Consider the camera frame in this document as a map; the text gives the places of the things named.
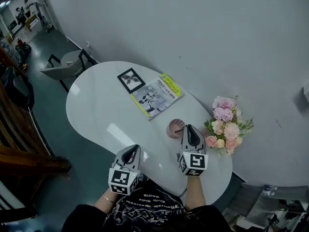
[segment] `magazine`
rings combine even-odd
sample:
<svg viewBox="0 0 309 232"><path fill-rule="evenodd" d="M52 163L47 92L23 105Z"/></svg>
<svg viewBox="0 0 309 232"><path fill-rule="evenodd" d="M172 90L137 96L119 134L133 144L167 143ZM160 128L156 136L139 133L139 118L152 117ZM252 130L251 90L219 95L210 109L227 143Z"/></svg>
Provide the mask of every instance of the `magazine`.
<svg viewBox="0 0 309 232"><path fill-rule="evenodd" d="M182 95L181 89L165 73L131 93L134 102L149 119L167 109Z"/></svg>

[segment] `picture frame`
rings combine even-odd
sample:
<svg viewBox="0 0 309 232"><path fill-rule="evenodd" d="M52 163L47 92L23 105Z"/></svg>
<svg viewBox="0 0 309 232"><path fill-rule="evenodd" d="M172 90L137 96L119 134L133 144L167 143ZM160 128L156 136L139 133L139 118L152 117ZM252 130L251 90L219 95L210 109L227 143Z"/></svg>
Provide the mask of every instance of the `picture frame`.
<svg viewBox="0 0 309 232"><path fill-rule="evenodd" d="M122 85L126 88L129 94L145 85L145 82L140 78L139 75L133 70L133 68L121 73L117 76Z"/></svg>

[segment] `black picture frame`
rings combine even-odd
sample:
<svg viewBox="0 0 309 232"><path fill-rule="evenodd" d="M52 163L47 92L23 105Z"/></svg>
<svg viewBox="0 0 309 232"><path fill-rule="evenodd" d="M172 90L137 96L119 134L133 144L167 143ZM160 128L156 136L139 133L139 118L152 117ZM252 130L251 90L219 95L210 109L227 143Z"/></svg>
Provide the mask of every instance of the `black picture frame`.
<svg viewBox="0 0 309 232"><path fill-rule="evenodd" d="M133 72L134 76L141 82L141 84L138 85L137 87L135 87L134 89L129 89L127 84L121 78L121 77L123 77L125 74L127 74L129 72ZM128 69L127 71L125 71L123 73L121 73L119 76L117 76L117 78L119 79L121 84L126 88L126 90L129 92L129 94L133 93L135 90L138 90L140 87L143 87L145 85L145 82L140 78L139 75L137 75L137 73L132 68Z"/></svg>

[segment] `green floor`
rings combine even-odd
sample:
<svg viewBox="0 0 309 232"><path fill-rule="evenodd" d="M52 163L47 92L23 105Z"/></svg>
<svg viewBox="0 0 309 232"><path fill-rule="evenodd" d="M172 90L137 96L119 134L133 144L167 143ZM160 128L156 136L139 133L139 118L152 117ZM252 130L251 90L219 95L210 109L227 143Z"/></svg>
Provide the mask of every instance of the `green floor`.
<svg viewBox="0 0 309 232"><path fill-rule="evenodd" d="M56 30L50 34L41 31L29 44L32 53L27 63L35 97L33 113L53 153L68 158L73 168L69 172L70 179L58 176L45 181L34 204L40 216L19 222L12 231L26 231L28 228L28 232L54 232L61 230L64 220L76 205L92 204L105 191L114 155L72 128L66 115L66 91L58 81L40 72L51 53L61 58L78 48ZM73 81L74 78L65 81L68 88ZM215 204L221 211L237 193L240 184L241 181L232 177L228 189Z"/></svg>

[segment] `cup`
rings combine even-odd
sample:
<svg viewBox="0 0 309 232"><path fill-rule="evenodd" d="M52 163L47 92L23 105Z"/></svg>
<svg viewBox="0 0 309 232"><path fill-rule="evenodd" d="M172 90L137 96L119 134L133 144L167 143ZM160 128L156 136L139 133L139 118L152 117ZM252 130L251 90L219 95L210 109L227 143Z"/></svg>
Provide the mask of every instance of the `cup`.
<svg viewBox="0 0 309 232"><path fill-rule="evenodd" d="M179 131L181 130L183 127L185 126L185 123L181 120L181 119L173 119L167 129L166 129L166 134L170 137L170 138L179 138L183 136L183 131Z"/></svg>

